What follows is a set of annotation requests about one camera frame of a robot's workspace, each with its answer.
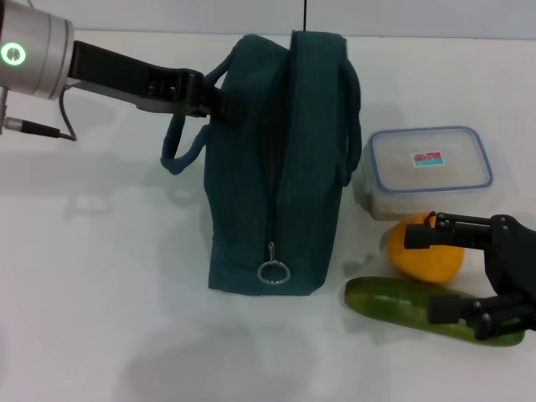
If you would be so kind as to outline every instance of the green cucumber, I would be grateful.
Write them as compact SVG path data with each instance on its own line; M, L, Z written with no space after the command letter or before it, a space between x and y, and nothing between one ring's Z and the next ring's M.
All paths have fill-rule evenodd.
M460 295L474 297L462 291L425 283L380 276L363 276L346 284L344 301L355 312L376 320L404 327L438 333L463 341L490 346L514 346L523 341L525 332L502 335L478 341L464 320L457 324L430 324L426 318L430 296Z

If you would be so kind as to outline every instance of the blue lid rim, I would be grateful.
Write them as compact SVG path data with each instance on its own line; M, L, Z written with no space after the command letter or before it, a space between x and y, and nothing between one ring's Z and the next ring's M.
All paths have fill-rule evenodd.
M459 187L438 187L438 188L415 188L415 189L406 189L406 190L394 190L392 188L387 188L382 183L382 180L379 176L379 170L378 170L378 164L376 163L376 155L374 154L374 139L381 135L386 133L392 133L392 132L407 132L407 131L429 131L429 130L452 130L452 129L462 129L462 130L468 130L470 133L472 133L473 136L477 139L477 144L480 147L480 151L482 152L482 156L484 158L484 163L486 165L487 174L489 176L489 180L485 182L484 184L478 184L477 186L459 186ZM399 130L383 130L375 132L372 136L370 136L368 143L370 144L370 155L372 157L372 167L374 170L374 175L376 176L376 181L378 182L379 187L385 191L386 193L436 193L438 191L452 191L452 190L471 190L476 188L488 188L493 183L493 171L492 167L489 164L489 159L487 158L486 150L484 149L484 146L482 144L482 140L480 139L480 136L476 131L474 131L472 128L467 126L443 126L443 127L422 127L422 128L404 128Z

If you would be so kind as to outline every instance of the plastic food container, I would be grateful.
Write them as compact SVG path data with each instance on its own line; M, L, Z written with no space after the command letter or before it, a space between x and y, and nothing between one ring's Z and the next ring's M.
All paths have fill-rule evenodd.
M353 186L373 218L401 220L432 210L468 214L492 182L478 134L448 126L376 132Z

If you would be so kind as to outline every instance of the teal lunch bag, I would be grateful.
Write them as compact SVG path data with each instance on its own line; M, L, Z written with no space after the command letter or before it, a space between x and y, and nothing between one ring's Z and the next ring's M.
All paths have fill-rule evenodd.
M294 32L290 51L248 35L204 77L246 105L240 122L212 118L175 158L174 116L162 165L179 174L206 146L214 221L209 287L244 295L309 295L332 254L343 186L361 156L358 77L346 40Z

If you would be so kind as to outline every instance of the metal ring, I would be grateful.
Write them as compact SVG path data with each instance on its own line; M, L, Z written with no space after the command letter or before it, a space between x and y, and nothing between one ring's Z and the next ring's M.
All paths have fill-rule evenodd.
M285 277L283 279L279 279L277 281L272 281L270 279L266 279L262 276L262 271L270 265L277 265L278 267L282 268L285 271ZM262 264L259 269L257 270L257 276L261 281L263 281L267 285L281 285L282 283L287 282L289 279L291 279L291 270L289 270L288 266L283 264L280 261L267 261L264 264Z

